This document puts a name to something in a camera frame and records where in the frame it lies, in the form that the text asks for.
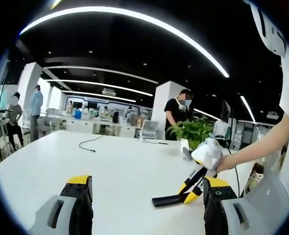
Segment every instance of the curved light strip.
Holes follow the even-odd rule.
[[[250,113],[251,118],[252,118],[252,120],[253,120],[253,123],[256,124],[255,118],[254,118],[254,116],[253,116],[253,113],[252,113],[252,111],[251,111],[251,109],[250,109],[250,107],[249,107],[246,99],[244,98],[244,96],[240,96],[240,98],[241,98],[241,100],[243,101],[244,105],[246,106],[246,109],[247,109],[248,112]]]
[[[206,113],[206,112],[203,112],[203,111],[201,111],[201,110],[194,109],[194,111],[197,111],[197,112],[199,112],[199,113],[201,113],[201,114],[207,115],[207,116],[209,116],[209,117],[211,117],[211,118],[213,118],[213,119],[216,119],[216,120],[218,120],[218,121],[221,121],[218,117],[215,117],[215,116],[213,116],[213,115],[210,115],[210,114],[208,114],[208,113]]]
[[[193,46],[195,49],[197,49],[199,52],[201,52],[210,62],[212,62],[213,65],[216,66],[216,68],[225,76],[225,77],[229,77],[229,74],[226,72],[226,70],[224,70],[224,68],[218,63],[217,60],[215,60],[215,58],[207,52],[207,50],[205,50],[201,45],[199,45],[197,42],[195,42],[192,38],[190,38],[189,36],[185,35],[184,33],[182,33],[181,31],[179,31],[178,29],[170,26],[167,23],[164,23],[160,20],[157,20],[153,17],[138,13],[138,12],[134,12],[134,11],[130,11],[130,10],[126,10],[126,9],[121,9],[121,8],[115,8],[115,7],[106,7],[106,6],[84,6],[84,7],[76,7],[76,8],[71,8],[71,9],[66,9],[66,10],[62,10],[62,11],[58,11],[58,12],[54,12],[52,14],[49,14],[47,16],[44,16],[34,22],[32,22],[31,24],[27,25],[26,28],[24,28],[20,35],[25,33],[27,30],[31,29],[32,27],[41,24],[45,21],[48,21],[50,19],[59,17],[59,16],[64,16],[64,15],[68,15],[68,14],[73,14],[73,13],[80,13],[80,12],[107,12],[107,13],[114,13],[114,14],[118,14],[118,15],[124,15],[124,16],[130,16],[130,17],[134,17],[152,24],[155,24],[175,35],[177,35],[178,37],[180,37],[181,39],[183,39],[184,41],[186,41],[188,44],[190,44],[191,46]]]
[[[130,73],[126,73],[126,72],[120,72],[120,71],[116,71],[116,70],[107,70],[107,69],[101,69],[101,68],[94,68],[94,67],[84,67],[84,66],[70,66],[70,65],[60,65],[60,66],[50,66],[50,67],[45,67],[43,69],[82,69],[82,70],[96,70],[96,71],[103,71],[103,72],[112,72],[112,73],[116,73],[116,74],[121,74],[121,75],[125,75],[125,76],[129,76],[129,77],[134,77],[134,78],[138,78],[147,82],[152,82],[155,84],[158,84],[158,82],[147,79],[145,77],[139,77]]]
[[[67,80],[67,79],[46,79],[45,81],[47,81],[47,82],[85,83],[85,84],[99,85],[99,86],[104,86],[104,87],[113,87],[113,88],[122,89],[122,90],[130,91],[130,92],[136,92],[136,93],[139,93],[139,94],[153,96],[152,94],[149,94],[149,93],[146,93],[146,92],[141,92],[141,91],[137,91],[137,90],[134,90],[134,89],[129,89],[129,88],[125,88],[125,87],[119,87],[119,86],[109,85],[109,84],[104,84],[104,83],[98,83],[98,82],[87,82],[87,81]]]
[[[120,98],[120,97],[115,97],[115,96],[110,96],[110,95],[105,95],[105,94],[95,94],[95,93],[88,93],[88,92],[74,92],[74,91],[61,91],[64,93],[74,93],[74,94],[87,94],[87,95],[94,95],[94,96],[100,96],[100,97],[106,97],[106,98],[111,98],[111,99],[120,99],[124,101],[129,101],[135,103],[136,101],[133,99],[125,99],[125,98]]]

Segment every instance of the computer monitor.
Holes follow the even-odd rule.
[[[74,102],[72,106],[73,106],[73,108],[81,109],[82,108],[82,102]]]
[[[97,102],[93,102],[93,101],[88,101],[88,109],[97,109]]]
[[[227,103],[227,101],[223,100],[222,101],[222,111],[221,111],[220,119],[222,121],[228,123],[229,118],[230,118],[230,113],[231,113],[230,105]]]

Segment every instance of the window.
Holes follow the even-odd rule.
[[[47,110],[47,99],[50,92],[50,84],[44,81],[42,78],[39,78],[38,85],[41,87],[41,93],[43,95],[43,105],[41,106],[41,112],[46,112]]]
[[[60,102],[61,102],[61,90],[53,87],[52,89],[52,95],[51,95],[51,99],[50,99],[50,104],[49,104],[49,108],[50,109],[59,109],[60,108]]]

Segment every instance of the office chair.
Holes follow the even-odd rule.
[[[144,120],[140,131],[140,138],[156,140],[157,121]]]

